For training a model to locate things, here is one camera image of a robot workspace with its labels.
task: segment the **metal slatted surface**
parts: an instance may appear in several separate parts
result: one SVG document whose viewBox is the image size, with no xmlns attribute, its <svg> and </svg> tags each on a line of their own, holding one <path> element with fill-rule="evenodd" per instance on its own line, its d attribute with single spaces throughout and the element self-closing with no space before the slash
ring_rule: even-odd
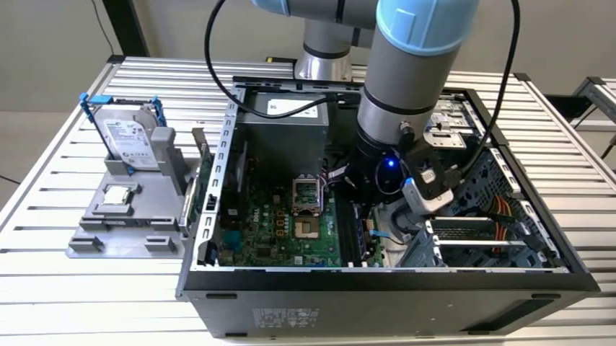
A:
<svg viewBox="0 0 616 346">
<path fill-rule="evenodd" d="M 616 99 L 616 78 L 602 78 L 602 79 L 606 82 L 606 86 L 613 91 L 614 98 Z"/>
<path fill-rule="evenodd" d="M 217 63 L 216 68 L 228 86 L 233 75 L 292 77 L 288 64 Z M 363 81 L 364 75 L 365 68 L 357 68 L 356 80 Z M 476 89 L 492 110 L 500 81 L 498 74 L 455 72 L 447 85 Z M 128 58 L 124 64 L 106 66 L 91 92 L 126 98 L 158 95 L 185 155 L 197 154 L 193 127 L 208 129 L 216 148 L 226 98 L 204 63 Z M 474 340 L 487 345 L 578 345 L 581 339 L 593 339 L 594 345 L 615 344 L 615 177 L 555 116 L 531 83 L 511 79 L 499 126 L 605 292 L 507 337 L 268 342 L 458 344 Z M 101 138 L 77 109 L 0 212 L 5 345 L 212 341 L 192 305 L 174 299 L 180 260 L 75 260 L 65 256 L 78 219 L 101 182 L 105 154 Z"/>
</svg>

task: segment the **metal chassis frame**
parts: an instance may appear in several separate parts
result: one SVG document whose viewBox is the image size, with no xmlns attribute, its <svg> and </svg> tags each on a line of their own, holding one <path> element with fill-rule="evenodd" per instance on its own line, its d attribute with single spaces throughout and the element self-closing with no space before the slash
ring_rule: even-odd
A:
<svg viewBox="0 0 616 346">
<path fill-rule="evenodd" d="M 250 87 L 252 80 L 252 78 L 234 77 L 236 85 L 233 92 L 240 95 L 240 98 L 244 97 L 245 89 L 238 87 L 237 83 L 246 82 L 248 87 Z M 291 82 L 284 79 L 254 79 L 254 81 L 264 84 L 268 83 L 267 85 L 275 88 L 281 86 L 279 84 Z M 319 87 L 316 91 L 324 91 L 323 84 L 319 85 L 319 83 L 312 81 L 296 81 L 295 83 L 299 83 L 299 89 L 300 84 L 303 84 L 301 88 L 304 90 L 311 90 L 311 85 L 315 84 Z M 357 91 L 363 85 L 359 83 L 343 84 L 348 87 L 352 86 L 351 89 L 347 89 L 347 92 L 349 92 L 349 90 Z M 478 93 L 472 89 L 447 88 L 444 91 L 463 92 L 471 101 L 475 112 L 483 118 L 484 123 L 490 122 L 490 112 L 487 111 Z M 222 142 L 230 141 L 232 139 L 229 137 L 229 133 L 226 134 L 226 130 L 233 128 L 236 117 L 237 107 L 233 103 L 230 103 L 226 110 L 220 152 L 217 152 L 216 155 L 213 168 L 214 172 L 217 172 L 220 170 L 217 167 L 218 165 L 222 170 L 216 177 L 212 177 L 210 188 L 213 190 L 209 189 L 209 195 L 212 192 L 220 192 L 222 188 L 222 173 L 225 172 L 226 154 L 229 153 L 229 146 L 224 145 Z M 208 299 L 220 299 L 220 297 L 236 299 L 238 294 L 242 294 L 241 291 L 258 292 L 264 295 L 276 295 L 276 292 L 281 291 L 319 291 L 324 293 L 331 292 L 336 295 L 333 291 L 395 292 L 401 290 L 423 290 L 430 292 L 439 291 L 444 287 L 448 287 L 448 290 L 455 292 L 503 292 L 510 290 L 535 291 L 536 293 L 532 294 L 534 297 L 544 297 L 546 294 L 551 297 L 560 297 L 560 293 L 564 294 L 567 291 L 570 293 L 577 292 L 577 298 L 570 297 L 571 300 L 566 299 L 566 301 L 551 303 L 531 312 L 516 311 L 515 313 L 519 314 L 519 317 L 507 325 L 500 326 L 499 329 L 490 330 L 490 327 L 479 325 L 478 327 L 462 331 L 468 334 L 507 334 L 518 328 L 526 326 L 531 322 L 530 319 L 536 320 L 560 310 L 575 301 L 589 297 L 594 292 L 599 291 L 599 286 L 581 258 L 578 257 L 577 252 L 574 251 L 571 243 L 560 231 L 558 222 L 548 212 L 546 203 L 543 202 L 531 180 L 527 177 L 526 171 L 510 151 L 508 141 L 498 127 L 492 133 L 492 143 L 494 146 L 499 147 L 502 150 L 504 159 L 515 171 L 515 176 L 519 179 L 519 184 L 522 185 L 527 201 L 534 205 L 535 211 L 546 224 L 546 228 L 550 230 L 552 240 L 560 249 L 562 257 L 568 262 L 573 270 L 571 273 L 527 275 L 524 273 L 499 272 L 498 270 L 486 270 L 483 272 L 442 272 L 440 270 L 432 271 L 435 268 L 430 268 L 430 272 L 423 272 L 423 270 L 416 270 L 415 268 L 409 268 L 405 272 L 384 272 L 384 270 L 381 270 L 381 272 L 375 272 L 375 270 L 368 270 L 369 268 L 355 268 L 367 269 L 365 271 L 361 270 L 355 273 L 327 272 L 325 270 L 320 271 L 315 269 L 285 272 L 284 270 L 276 270 L 276 268 L 273 268 L 273 270 L 269 270 L 268 268 L 268 271 L 260 268 L 256 270 L 241 271 L 200 270 L 201 268 L 198 266 L 197 258 L 200 255 L 198 249 L 200 246 L 214 237 L 213 226 L 220 207 L 220 197 L 217 197 L 214 208 L 212 210 L 204 210 L 202 220 L 200 221 L 200 227 L 196 234 L 196 245 L 193 247 L 189 246 L 188 254 L 185 255 L 181 279 L 178 282 L 178 297 L 182 299 L 188 298 L 197 304 L 196 306 L 198 306 L 200 304 L 204 304 L 204 302 L 198 303 L 198 301 Z M 217 337 L 225 336 L 220 333 L 217 334 L 217 331 L 212 330 L 212 332 Z"/>
</svg>

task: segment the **motherboard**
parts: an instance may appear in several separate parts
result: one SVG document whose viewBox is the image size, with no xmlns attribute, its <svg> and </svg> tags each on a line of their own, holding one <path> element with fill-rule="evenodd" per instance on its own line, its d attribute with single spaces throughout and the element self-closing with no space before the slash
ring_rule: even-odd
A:
<svg viewBox="0 0 616 346">
<path fill-rule="evenodd" d="M 222 235 L 221 265 L 340 267 L 335 194 L 325 193 L 321 215 L 304 216 L 295 215 L 291 191 L 291 187 L 250 187 L 246 218 L 230 223 L 236 229 Z"/>
</svg>

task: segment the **black cable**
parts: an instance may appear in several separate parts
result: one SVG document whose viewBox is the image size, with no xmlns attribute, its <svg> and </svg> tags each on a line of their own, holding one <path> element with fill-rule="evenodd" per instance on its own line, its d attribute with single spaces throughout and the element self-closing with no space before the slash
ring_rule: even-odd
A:
<svg viewBox="0 0 616 346">
<path fill-rule="evenodd" d="M 591 115 L 595 110 L 598 110 L 598 106 L 595 106 L 594 109 L 581 118 L 581 121 L 574 126 L 574 130 L 578 128 L 578 126 L 581 126 L 582 122 L 586 121 L 586 119 L 589 118 L 589 115 Z"/>
<path fill-rule="evenodd" d="M 103 23 L 101 23 L 101 16 L 98 15 L 98 7 L 97 7 L 95 0 L 90 0 L 90 1 L 91 1 L 91 3 L 93 3 L 93 6 L 95 7 L 98 26 L 101 27 L 101 31 L 103 31 L 103 35 L 105 35 L 105 37 L 106 37 L 107 44 L 109 44 L 109 49 L 113 50 L 113 55 L 116 55 L 113 42 L 109 40 L 107 32 L 106 32 L 106 29 L 103 28 Z"/>
<path fill-rule="evenodd" d="M 401 181 L 401 186 L 400 188 L 396 190 L 396 191 L 384 191 L 383 187 L 381 187 L 381 184 L 379 182 L 379 170 L 381 168 L 381 164 L 384 163 L 385 160 L 381 160 L 379 161 L 379 164 L 377 164 L 377 167 L 375 168 L 375 185 L 377 186 L 377 190 L 379 192 L 381 192 L 384 195 L 388 195 L 388 196 L 392 196 L 392 195 L 396 195 L 401 190 L 403 190 L 403 186 L 404 186 L 404 183 L 405 183 L 405 179 L 403 179 Z M 404 166 L 401 165 L 401 171 L 403 171 L 403 176 L 405 175 L 405 169 L 403 168 Z"/>
<path fill-rule="evenodd" d="M 504 65 L 504 74 L 502 80 L 502 88 L 499 89 L 499 96 L 498 96 L 498 104 L 495 106 L 495 113 L 492 116 L 491 124 L 488 125 L 488 129 L 486 130 L 484 137 L 482 138 L 480 145 L 474 152 L 470 162 L 464 167 L 460 169 L 460 173 L 463 177 L 467 176 L 471 169 L 474 168 L 475 163 L 482 155 L 482 150 L 484 149 L 486 143 L 488 142 L 488 138 L 491 137 L 492 130 L 498 124 L 499 114 L 502 113 L 503 107 L 503 100 L 504 100 L 504 92 L 508 87 L 508 80 L 510 80 L 510 73 L 511 67 L 514 66 L 514 58 L 516 55 L 516 48 L 519 46 L 519 36 L 520 36 L 520 2 L 519 0 L 511 0 L 511 6 L 514 7 L 514 33 L 511 34 L 511 45 L 510 45 L 510 53 L 508 53 L 508 61 Z"/>
<path fill-rule="evenodd" d="M 343 159 L 345 159 L 351 155 L 351 148 L 345 150 L 344 154 L 340 154 L 340 156 L 336 158 L 335 164 L 332 165 L 332 168 L 336 169 L 340 162 Z"/>
<path fill-rule="evenodd" d="M 7 182 L 13 182 L 14 184 L 18 184 L 18 185 L 22 184 L 22 182 L 19 182 L 18 180 L 14 180 L 14 179 L 6 177 L 5 175 L 0 175 L 0 179 L 5 179 Z"/>
<path fill-rule="evenodd" d="M 405 243 L 403 243 L 401 241 L 396 240 L 392 236 L 383 236 L 381 238 L 388 238 L 389 240 L 392 240 L 396 244 L 399 245 L 407 245 Z"/>
<path fill-rule="evenodd" d="M 605 153 L 601 155 L 601 159 L 602 159 L 602 160 L 606 159 L 606 158 L 609 157 L 610 152 L 613 151 L 613 148 L 614 148 L 614 147 L 615 147 L 615 145 L 611 144 L 611 145 L 606 148 Z"/>
<path fill-rule="evenodd" d="M 395 230 L 396 230 L 396 231 L 401 232 L 403 234 L 412 234 L 412 235 L 415 235 L 415 234 L 417 233 L 419 229 L 408 229 L 408 228 L 403 227 L 403 226 L 397 223 L 397 217 L 399 217 L 408 209 L 411 209 L 408 203 L 403 203 L 403 204 L 400 204 L 399 207 L 396 207 L 395 211 L 393 211 L 392 214 L 391 214 L 391 223 L 392 223 L 392 226 L 395 227 Z"/>
<path fill-rule="evenodd" d="M 300 107 L 299 109 L 292 110 L 291 112 L 283 113 L 280 115 L 269 115 L 268 113 L 260 112 L 258 110 L 253 109 L 242 101 L 238 100 L 236 95 L 232 94 L 228 88 L 225 88 L 225 85 L 222 84 L 221 79 L 218 75 L 216 74 L 214 66 L 212 65 L 212 55 L 210 55 L 212 29 L 214 27 L 214 21 L 216 21 L 217 16 L 220 15 L 221 8 L 222 8 L 222 5 L 225 4 L 225 1 L 226 0 L 218 0 L 218 2 L 214 5 L 214 9 L 212 10 L 209 23 L 205 28 L 204 55 L 205 55 L 205 63 L 209 67 L 212 79 L 214 79 L 216 85 L 220 87 L 222 93 L 228 96 L 228 98 L 233 101 L 233 103 L 236 103 L 245 112 L 253 113 L 258 117 L 265 117 L 267 119 L 283 119 L 285 117 L 291 117 L 296 114 L 303 113 L 305 110 L 309 110 L 311 108 L 313 108 L 315 106 L 323 103 L 345 101 L 347 98 L 344 95 L 343 96 L 329 95 L 324 97 L 323 99 L 319 99 L 317 101 L 311 102 L 308 105 Z"/>
</svg>

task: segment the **white wall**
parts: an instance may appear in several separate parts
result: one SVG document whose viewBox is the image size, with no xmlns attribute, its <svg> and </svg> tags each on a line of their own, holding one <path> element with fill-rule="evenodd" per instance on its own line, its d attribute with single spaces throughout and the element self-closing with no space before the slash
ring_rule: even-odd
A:
<svg viewBox="0 0 616 346">
<path fill-rule="evenodd" d="M 0 110 L 71 110 L 110 54 L 90 0 L 0 0 Z"/>
<path fill-rule="evenodd" d="M 570 94 L 586 76 L 616 76 L 614 0 L 520 0 L 515 71 L 546 93 Z M 511 41 L 508 0 L 483 0 L 456 69 L 503 71 Z"/>
<path fill-rule="evenodd" d="M 205 25 L 216 0 L 134 0 L 150 53 L 204 59 Z M 228 0 L 214 26 L 216 59 L 262 61 L 299 57 L 304 20 L 258 9 L 250 0 Z"/>
</svg>

